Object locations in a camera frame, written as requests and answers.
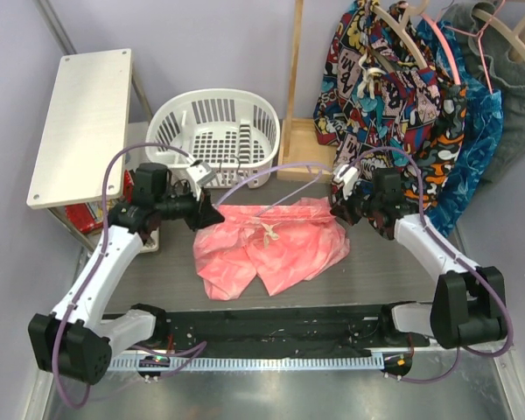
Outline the lilac plastic hanger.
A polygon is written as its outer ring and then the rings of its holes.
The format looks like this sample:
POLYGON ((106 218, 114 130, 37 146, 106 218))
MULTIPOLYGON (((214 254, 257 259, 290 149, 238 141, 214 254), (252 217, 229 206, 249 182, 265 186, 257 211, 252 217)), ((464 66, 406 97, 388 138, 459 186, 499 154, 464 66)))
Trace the lilac plastic hanger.
POLYGON ((330 164, 324 164, 320 162, 293 162, 287 164, 278 164, 273 165, 270 168, 263 169, 254 173, 247 178, 237 182, 234 186, 228 189, 214 204, 214 207, 218 209, 224 204, 232 195, 237 193, 244 186, 248 186, 251 183, 254 183, 259 178, 265 178, 267 175, 275 173, 277 179, 283 179, 285 182, 304 182, 298 189, 289 192, 284 195, 282 198, 278 199, 276 202, 267 205, 262 211, 257 213, 257 215, 262 215, 268 212, 271 208, 283 204, 286 200, 291 197, 301 193, 303 190, 317 184, 325 175, 332 175, 333 168, 330 164))

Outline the pink patterned shorts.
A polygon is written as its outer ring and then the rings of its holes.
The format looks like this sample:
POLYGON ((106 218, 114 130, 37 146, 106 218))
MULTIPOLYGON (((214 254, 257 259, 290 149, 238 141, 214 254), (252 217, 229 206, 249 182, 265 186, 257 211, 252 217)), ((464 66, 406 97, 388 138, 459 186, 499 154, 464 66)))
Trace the pink patterned shorts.
POLYGON ((310 281, 351 250, 346 230, 326 199, 302 198, 291 205, 222 205, 225 221, 200 230, 193 243, 198 276, 212 300, 241 296, 262 280, 269 296, 310 281))

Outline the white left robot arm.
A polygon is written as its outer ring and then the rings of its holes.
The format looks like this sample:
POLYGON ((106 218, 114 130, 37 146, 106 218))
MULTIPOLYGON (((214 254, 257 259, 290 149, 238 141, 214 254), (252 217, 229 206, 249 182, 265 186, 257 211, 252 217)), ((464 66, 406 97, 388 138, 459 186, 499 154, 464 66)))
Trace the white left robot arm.
POLYGON ((95 385, 121 352, 167 342, 169 324, 161 308, 134 304, 119 318, 102 318, 124 272, 162 221, 182 220, 196 231, 225 220, 211 203, 207 185, 216 174, 207 163, 186 168, 182 191, 171 177, 164 164, 138 166, 130 198, 108 212, 108 228, 71 290, 50 314, 32 317, 28 333, 40 370, 95 385))

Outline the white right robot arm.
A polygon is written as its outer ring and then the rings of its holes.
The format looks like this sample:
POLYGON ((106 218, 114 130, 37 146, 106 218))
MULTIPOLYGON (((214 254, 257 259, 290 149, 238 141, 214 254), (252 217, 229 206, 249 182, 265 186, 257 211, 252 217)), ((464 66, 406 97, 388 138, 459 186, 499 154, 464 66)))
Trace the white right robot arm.
POLYGON ((342 165, 334 171, 331 213, 350 225, 361 219, 375 222, 379 233, 405 247, 436 284, 429 303, 383 306, 377 325, 381 341, 395 346, 416 333, 451 349, 504 340, 508 325, 503 275, 460 253, 412 208, 396 170, 380 169, 369 194, 357 190, 359 179, 355 167, 342 165))

